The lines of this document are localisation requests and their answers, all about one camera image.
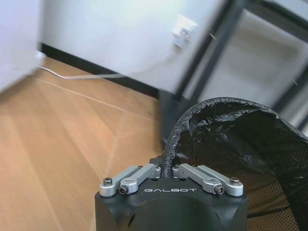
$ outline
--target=baseboard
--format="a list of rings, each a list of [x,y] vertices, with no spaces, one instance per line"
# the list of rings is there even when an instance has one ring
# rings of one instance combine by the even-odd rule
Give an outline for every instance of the baseboard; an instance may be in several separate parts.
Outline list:
[[[93,75],[101,75],[101,74],[116,74],[116,72],[105,68],[103,66],[99,66],[87,60],[81,59],[72,54],[66,53],[57,48],[51,47],[47,44],[42,43],[42,52],[46,54],[48,57],[58,60],[60,62],[66,63],[70,66],[74,66],[83,71],[89,72]],[[133,90],[139,91],[143,94],[158,98],[158,89],[154,88],[150,85],[132,79],[130,77],[121,77],[121,78],[106,78],[109,81],[117,83],[119,85],[131,88]]]

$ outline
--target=bolt head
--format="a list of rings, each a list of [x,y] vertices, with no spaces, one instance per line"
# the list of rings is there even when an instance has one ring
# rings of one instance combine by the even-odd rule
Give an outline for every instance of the bolt head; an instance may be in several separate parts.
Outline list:
[[[236,177],[231,177],[230,178],[230,184],[238,184],[240,180]]]
[[[126,186],[120,186],[119,189],[118,189],[118,191],[119,191],[119,194],[121,194],[121,195],[126,195],[128,189],[127,189]]]
[[[112,178],[111,177],[106,177],[103,179],[103,184],[104,185],[112,185]]]
[[[225,190],[224,190],[224,188],[222,187],[222,186],[216,186],[215,187],[215,192],[219,195],[219,196],[221,196],[221,195],[223,195],[224,194],[224,192],[225,192]]]

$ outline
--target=white cable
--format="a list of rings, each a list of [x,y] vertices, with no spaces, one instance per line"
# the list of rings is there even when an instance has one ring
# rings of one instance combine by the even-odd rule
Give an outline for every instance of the white cable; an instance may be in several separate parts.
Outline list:
[[[122,74],[101,74],[101,75],[87,75],[87,76],[62,76],[59,75],[58,73],[43,67],[43,66],[39,66],[40,69],[43,69],[45,71],[48,71],[50,73],[52,73],[53,75],[59,77],[59,78],[64,78],[64,79],[68,79],[68,80],[77,80],[77,79],[100,79],[100,78],[119,78],[119,77],[125,77],[125,76],[131,76],[132,74],[138,74],[138,73],[142,73],[142,72],[146,72],[149,71],[151,69],[156,68],[157,66],[159,66],[162,63],[168,62],[171,59],[173,59],[175,56],[177,56],[178,52],[174,51],[172,54],[166,55],[165,57],[163,57],[161,60],[159,60],[158,62],[155,62],[154,64],[150,64],[144,67],[139,67],[139,68],[135,68],[134,70],[130,71],[130,72],[124,72],[124,73],[128,73],[127,75],[122,75]]]

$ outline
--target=wooden floor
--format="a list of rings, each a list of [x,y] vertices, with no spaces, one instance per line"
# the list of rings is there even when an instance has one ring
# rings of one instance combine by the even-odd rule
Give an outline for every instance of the wooden floor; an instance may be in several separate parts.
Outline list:
[[[162,152],[156,103],[107,80],[43,70],[0,95],[0,230],[94,230],[101,179]]]

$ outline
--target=mesh trash can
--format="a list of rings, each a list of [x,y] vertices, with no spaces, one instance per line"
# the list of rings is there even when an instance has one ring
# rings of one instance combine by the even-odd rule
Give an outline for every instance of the mesh trash can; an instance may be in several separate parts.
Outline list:
[[[215,98],[187,110],[162,156],[237,177],[248,194],[248,230],[308,230],[308,139],[271,109]]]

